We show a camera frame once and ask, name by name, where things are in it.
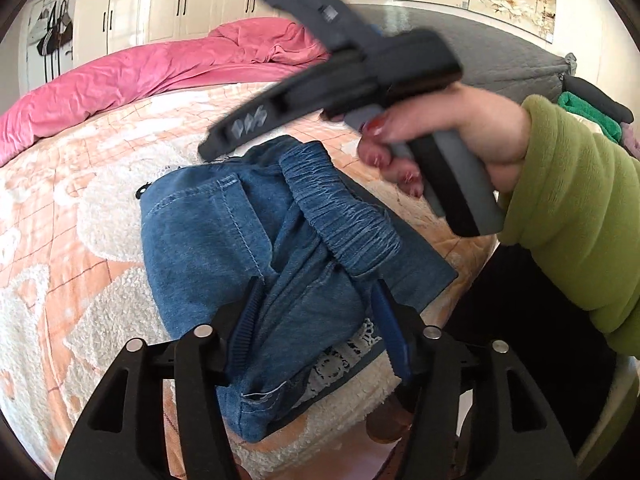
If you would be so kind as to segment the green sleeve right forearm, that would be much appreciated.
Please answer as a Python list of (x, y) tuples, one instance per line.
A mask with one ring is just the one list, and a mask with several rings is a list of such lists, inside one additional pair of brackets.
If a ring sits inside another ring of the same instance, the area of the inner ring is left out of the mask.
[(639, 163), (542, 96), (499, 235), (520, 245), (608, 345), (639, 354)]

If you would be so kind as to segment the person's left hand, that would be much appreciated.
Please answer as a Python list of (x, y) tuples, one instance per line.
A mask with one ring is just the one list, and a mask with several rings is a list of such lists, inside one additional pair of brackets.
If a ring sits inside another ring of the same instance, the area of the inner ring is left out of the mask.
[(393, 443), (410, 429), (412, 421), (413, 414), (393, 394), (366, 417), (367, 435), (379, 444)]

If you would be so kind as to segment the person's right hand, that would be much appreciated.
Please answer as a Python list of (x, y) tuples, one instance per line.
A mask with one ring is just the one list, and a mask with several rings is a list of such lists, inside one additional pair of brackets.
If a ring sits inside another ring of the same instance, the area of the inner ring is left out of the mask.
[(458, 82), (400, 102), (371, 119), (360, 131), (357, 155), (401, 192), (418, 198), (425, 186), (418, 165), (393, 155), (390, 146), (446, 130), (460, 134), (497, 192), (513, 192), (528, 148), (530, 116), (503, 96)]

